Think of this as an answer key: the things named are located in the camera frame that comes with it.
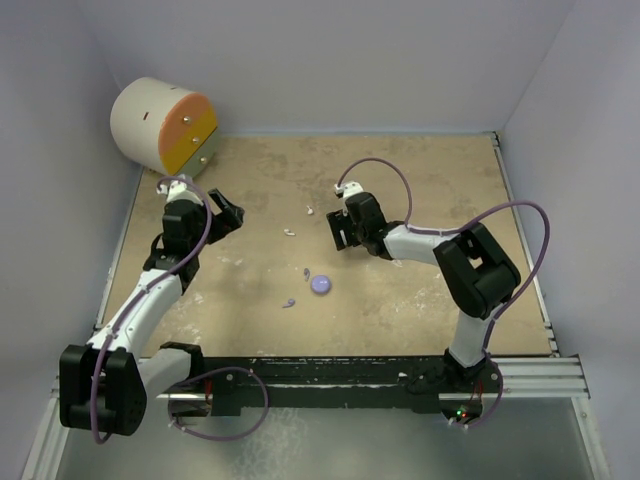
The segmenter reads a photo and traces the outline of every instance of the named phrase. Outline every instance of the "floor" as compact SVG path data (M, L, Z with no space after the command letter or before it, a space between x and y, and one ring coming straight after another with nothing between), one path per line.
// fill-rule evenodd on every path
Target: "floor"
M245 224L200 254L196 279L158 325L145 355L168 340L198 343L209 356L441 354L453 338L457 307L436 267L384 261L362 248L335 249L325 219L341 207L333 185L366 156L392 160L405 172L418 226L459 226L507 200L488 136L226 137L196 180L245 208ZM161 231L158 177L142 176L106 319L131 292ZM375 194L387 220L404 218L406 194L391 169L364 164L347 180ZM524 277L528 267L512 213L485 224ZM284 235L287 228L296 236ZM310 291L305 268L331 278L327 296ZM290 298L295 306L283 309ZM533 288L501 318L490 350L550 353Z
M198 420L209 434L237 433L241 417ZM140 429L95 445L70 432L58 480L589 480L593 475L571 400L507 399L482 427L462 432L441 415L407 410L273 409L254 434L207 442L167 427L166 401L147 406Z

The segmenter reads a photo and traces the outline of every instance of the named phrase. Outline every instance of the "cylindrical container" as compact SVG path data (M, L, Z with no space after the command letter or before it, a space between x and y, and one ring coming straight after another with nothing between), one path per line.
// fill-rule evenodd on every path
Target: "cylindrical container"
M149 77L126 87L111 109L111 134L122 153L166 175L200 173L215 152L217 127L203 94Z

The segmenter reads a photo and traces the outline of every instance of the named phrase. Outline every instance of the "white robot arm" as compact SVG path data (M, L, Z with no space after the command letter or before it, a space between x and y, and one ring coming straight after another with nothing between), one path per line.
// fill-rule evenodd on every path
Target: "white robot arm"
M343 208L327 215L338 250L364 245L387 260L413 260L440 267L460 308L447 355L462 370L485 360L493 316L520 283L520 274L480 223L465 231L416 233L403 222L387 222L375 197L357 182L335 187ZM474 267L470 260L480 259Z
M208 220L208 205L183 180L171 182L158 193L167 194L163 232L151 244L136 287L113 319L86 345L69 345L60 357L60 419L64 426L89 429L93 409L97 410L99 431L131 435L142 421L147 398L202 373L202 352L194 345L167 343L148 361L139 364L138 360L160 320L196 275L200 265L193 252L240 228L244 210L214 189L209 196L221 212L211 214ZM92 402L96 368L101 375L97 399Z

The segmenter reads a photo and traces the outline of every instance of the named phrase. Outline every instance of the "white wall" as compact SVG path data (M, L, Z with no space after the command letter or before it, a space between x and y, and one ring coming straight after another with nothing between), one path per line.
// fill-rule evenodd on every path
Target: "white wall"
M0 1L0 478L18 478L60 353L95 322L135 167L71 0Z
M502 128L575 0L79 0L116 79L233 132Z
M564 355L579 353L615 478L638 478L640 2L578 0L509 120L517 197L552 222L542 288ZM525 216L532 249L540 222Z

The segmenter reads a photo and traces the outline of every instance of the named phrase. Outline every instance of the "wooden board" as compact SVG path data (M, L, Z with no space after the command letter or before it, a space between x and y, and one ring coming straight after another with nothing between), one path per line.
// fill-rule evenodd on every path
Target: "wooden board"
M457 308L436 267L388 262L364 249L337 252L325 213L341 207L333 185L354 160L395 162L414 192L412 223L455 227L507 200L488 137L227 137L197 178L246 210L244 226L200 255L200 271L167 313L145 355L168 340L198 343L206 355L440 354L453 338ZM106 309L127 298L161 230L159 175L145 172ZM403 219L404 187L389 168L368 163L347 180L376 195L388 220ZM307 215L307 205L315 215ZM513 215L485 224L528 274ZM285 236L289 228L295 237ZM328 275L333 289L312 294L303 269ZM283 309L289 298L293 308ZM496 354L550 353L531 288L502 317L490 344Z

